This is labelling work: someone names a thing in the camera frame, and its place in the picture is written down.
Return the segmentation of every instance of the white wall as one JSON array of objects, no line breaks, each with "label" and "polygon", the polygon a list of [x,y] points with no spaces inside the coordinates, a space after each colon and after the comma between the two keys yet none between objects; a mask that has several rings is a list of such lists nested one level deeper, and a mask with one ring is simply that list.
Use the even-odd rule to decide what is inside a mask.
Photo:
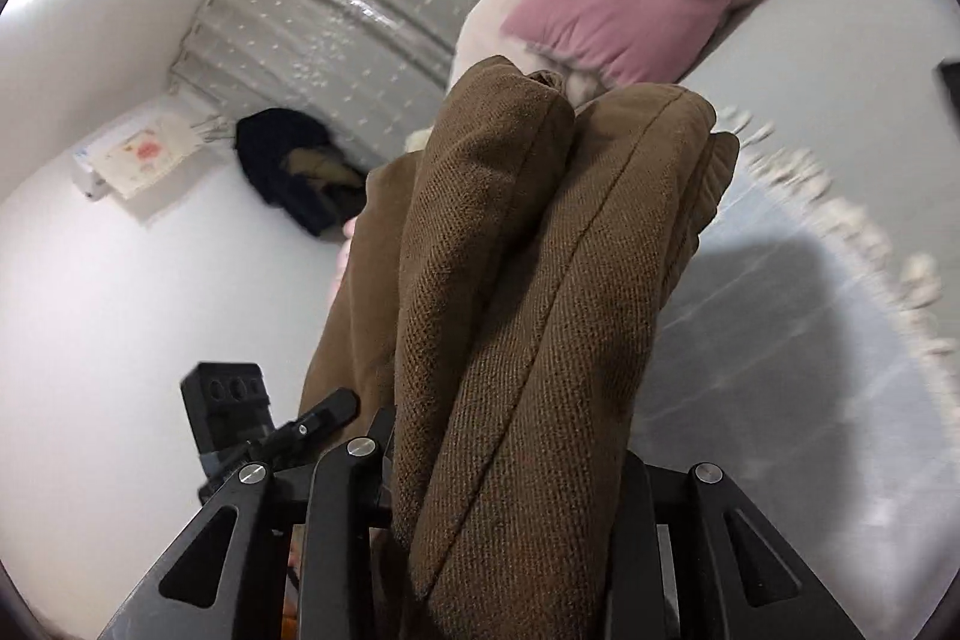
[{"label": "white wall", "polygon": [[85,638],[199,508],[179,380],[257,362],[285,421],[328,309],[339,245],[264,206],[229,150],[203,153],[146,224],[86,201],[64,156],[0,205],[0,558]]},{"label": "white wall", "polygon": [[36,0],[0,15],[0,199],[163,88],[201,0]]},{"label": "white wall", "polygon": [[0,204],[0,558],[85,638],[197,509],[179,380],[198,360],[258,362],[290,418],[335,266],[337,245],[266,208],[229,154],[191,160],[173,182],[198,182],[145,223],[86,202],[65,156],[35,172],[162,90],[200,1],[0,16],[0,199],[19,184]]}]

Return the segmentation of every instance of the blanket fringe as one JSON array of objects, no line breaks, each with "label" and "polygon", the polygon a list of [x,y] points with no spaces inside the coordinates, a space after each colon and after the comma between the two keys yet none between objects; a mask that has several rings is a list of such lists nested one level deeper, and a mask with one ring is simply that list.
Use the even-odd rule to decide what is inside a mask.
[{"label": "blanket fringe", "polygon": [[740,138],[741,159],[758,183],[794,217],[827,242],[871,292],[887,305],[896,330],[904,336],[910,353],[923,367],[928,391],[947,420],[960,462],[960,387],[953,362],[956,339],[939,335],[936,316],[929,306],[943,293],[937,263],[928,253],[908,256],[896,271],[889,236],[869,217],[865,207],[842,196],[827,198],[832,177],[806,148],[779,148],[767,153],[755,145],[776,130],[766,122],[749,132],[754,118],[736,106],[717,113],[718,131]]}]

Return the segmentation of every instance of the black device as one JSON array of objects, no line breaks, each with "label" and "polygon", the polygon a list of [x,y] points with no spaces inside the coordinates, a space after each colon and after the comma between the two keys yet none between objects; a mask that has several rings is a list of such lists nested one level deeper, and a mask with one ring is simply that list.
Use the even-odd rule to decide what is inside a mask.
[{"label": "black device", "polygon": [[[205,407],[194,408],[203,414],[191,414],[191,422],[205,427],[195,432],[203,447],[216,444],[208,437],[211,418],[229,409],[220,405],[222,399],[210,399],[210,384],[240,376],[230,374],[230,365],[210,367],[188,378],[206,391]],[[262,387],[262,378],[258,381]],[[184,401],[188,396],[193,400],[188,405],[196,402],[185,390]],[[262,402],[258,393],[246,399],[248,405]],[[308,414],[325,422],[309,438],[329,437],[339,428],[331,431],[335,422],[352,420],[355,405],[352,392],[335,391]],[[253,417],[227,419],[246,427]],[[304,465],[292,458],[304,441],[277,437],[299,425],[294,421],[257,442],[234,445],[245,456],[237,461],[233,453],[224,462],[218,490],[147,572],[101,640],[277,640],[296,524],[305,524],[299,640],[376,637],[370,530],[390,525],[394,411],[381,410],[366,437]],[[232,438],[242,437],[239,432]],[[675,614],[665,596],[664,529]],[[784,538],[733,480],[709,463],[682,473],[648,466],[627,453],[607,594],[604,637],[611,640],[862,640]]]},{"label": "black device", "polygon": [[330,438],[359,411],[356,395],[341,389],[277,429],[255,363],[201,362],[181,381],[181,395],[208,477],[197,492],[201,503],[245,464],[266,461],[280,469],[302,461],[306,448]]}]

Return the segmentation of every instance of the tan fabric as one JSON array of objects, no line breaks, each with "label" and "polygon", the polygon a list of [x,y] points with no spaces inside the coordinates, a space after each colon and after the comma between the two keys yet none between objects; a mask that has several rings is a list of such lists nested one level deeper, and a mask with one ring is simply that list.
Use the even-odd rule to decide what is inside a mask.
[{"label": "tan fabric", "polygon": [[294,148],[283,159],[283,167],[290,175],[305,177],[310,185],[323,191],[328,185],[363,188],[364,178],[343,164],[326,150]]},{"label": "tan fabric", "polygon": [[656,313],[730,183],[736,138],[692,92],[575,119],[561,87],[483,61],[376,172],[304,386],[357,389],[352,433],[397,403],[403,636],[592,629]]}]

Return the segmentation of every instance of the white pillowcase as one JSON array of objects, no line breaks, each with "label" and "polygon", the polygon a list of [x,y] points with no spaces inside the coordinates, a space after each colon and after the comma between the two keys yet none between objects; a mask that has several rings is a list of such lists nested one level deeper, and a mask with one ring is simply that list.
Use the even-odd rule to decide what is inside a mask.
[{"label": "white pillowcase", "polygon": [[[507,16],[522,0],[480,0],[469,12],[457,39],[453,67],[450,70],[448,90],[474,64],[492,55],[509,58],[524,74],[533,71],[555,71],[565,78],[563,93],[574,107],[594,100],[606,92],[607,87],[595,71],[580,71],[558,63],[539,52],[529,49],[522,39],[500,33]],[[731,9],[746,6],[756,0],[733,0]],[[415,131],[407,137],[406,150],[421,150],[430,138],[430,128]]]}]

